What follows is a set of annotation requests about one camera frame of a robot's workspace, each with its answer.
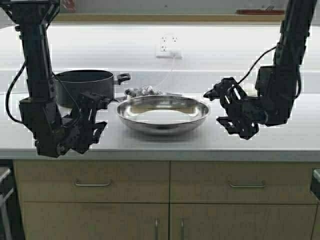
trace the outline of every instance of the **stainless steel bowl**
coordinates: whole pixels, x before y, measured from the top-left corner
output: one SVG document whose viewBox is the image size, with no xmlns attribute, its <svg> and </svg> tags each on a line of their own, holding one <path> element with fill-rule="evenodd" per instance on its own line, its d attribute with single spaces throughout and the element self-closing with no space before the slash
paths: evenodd
<svg viewBox="0 0 320 240">
<path fill-rule="evenodd" d="M 172 136 L 199 127 L 210 114 L 210 108 L 188 97 L 149 95 L 122 102 L 117 114 L 131 129 L 148 135 Z"/>
</svg>

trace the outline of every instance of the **black pot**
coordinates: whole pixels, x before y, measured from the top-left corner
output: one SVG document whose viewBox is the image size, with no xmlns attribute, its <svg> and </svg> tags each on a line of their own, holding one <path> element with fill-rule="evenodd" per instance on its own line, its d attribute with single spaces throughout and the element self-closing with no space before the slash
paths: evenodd
<svg viewBox="0 0 320 240">
<path fill-rule="evenodd" d="M 107 99 L 113 100 L 115 98 L 114 85 L 121 85 L 122 82 L 131 79 L 129 73 L 124 73 L 117 76 L 115 80 L 114 74 L 109 71 L 103 70 L 75 70 L 66 71 L 57 74 L 57 77 L 61 80 L 63 85 L 77 100 L 78 95 L 84 92 L 91 92 L 106 96 Z M 65 108 L 72 108 L 74 102 L 68 95 L 64 87 L 56 79 L 56 92 L 57 92 L 57 103 Z"/>
</svg>

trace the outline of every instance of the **shelf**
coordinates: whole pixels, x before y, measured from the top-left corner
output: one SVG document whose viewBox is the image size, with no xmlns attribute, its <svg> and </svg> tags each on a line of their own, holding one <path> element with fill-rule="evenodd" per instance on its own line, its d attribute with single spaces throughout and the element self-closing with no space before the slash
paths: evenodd
<svg viewBox="0 0 320 240">
<path fill-rule="evenodd" d="M 279 23 L 284 15 L 238 15 L 238 14 L 215 14 L 215 15 L 138 15 L 138 14 L 82 14 L 61 13 L 56 22 L 269 22 Z"/>
</svg>

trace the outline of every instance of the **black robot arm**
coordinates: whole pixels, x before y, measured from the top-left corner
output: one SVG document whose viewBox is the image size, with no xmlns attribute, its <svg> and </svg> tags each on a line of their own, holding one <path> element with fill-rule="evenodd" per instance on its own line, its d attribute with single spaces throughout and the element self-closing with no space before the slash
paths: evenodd
<svg viewBox="0 0 320 240">
<path fill-rule="evenodd" d="M 290 0 L 281 24 L 281 38 L 275 49 L 272 66 L 263 66 L 258 72 L 255 89 L 257 97 L 247 96 L 233 77 L 224 78 L 204 97 L 219 99 L 227 117 L 217 121 L 229 134 L 250 139 L 267 127 L 286 124 L 293 104 L 301 92 L 300 65 L 306 51 L 306 41 L 317 0 Z"/>
<path fill-rule="evenodd" d="M 99 142 L 107 123 L 96 123 L 96 114 L 109 102 L 105 96 L 84 92 L 74 100 L 70 114 L 60 114 L 47 39 L 47 27 L 60 11 L 60 0 L 0 0 L 0 7 L 17 24 L 25 58 L 19 74 L 26 67 L 28 76 L 29 97 L 19 104 L 22 121 L 15 121 L 32 131 L 39 155 L 57 158 L 70 149 L 85 153 Z"/>
</svg>

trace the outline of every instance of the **kitchen counter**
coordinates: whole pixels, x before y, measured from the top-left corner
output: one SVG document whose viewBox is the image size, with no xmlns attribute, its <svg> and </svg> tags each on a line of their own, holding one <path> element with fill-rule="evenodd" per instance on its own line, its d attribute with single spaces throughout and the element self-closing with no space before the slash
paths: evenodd
<svg viewBox="0 0 320 240">
<path fill-rule="evenodd" d="M 224 116 L 219 101 L 210 102 L 202 94 L 187 94 L 206 102 L 211 114 L 199 128 L 180 136 L 147 136 L 123 125 L 116 115 L 117 102 L 99 111 L 97 121 L 107 121 L 99 144 L 93 144 L 84 155 L 70 151 L 59 159 L 84 160 L 171 160 L 171 161 L 281 161 L 318 162 L 320 159 L 319 94 L 303 94 L 296 102 L 288 124 L 260 126 L 250 140 L 228 135 L 217 123 Z M 20 118 L 19 100 L 27 94 L 13 94 L 12 115 Z M 5 111 L 5 95 L 0 95 L 0 159 L 54 159 L 37 156 L 32 133 L 12 122 Z"/>
</svg>

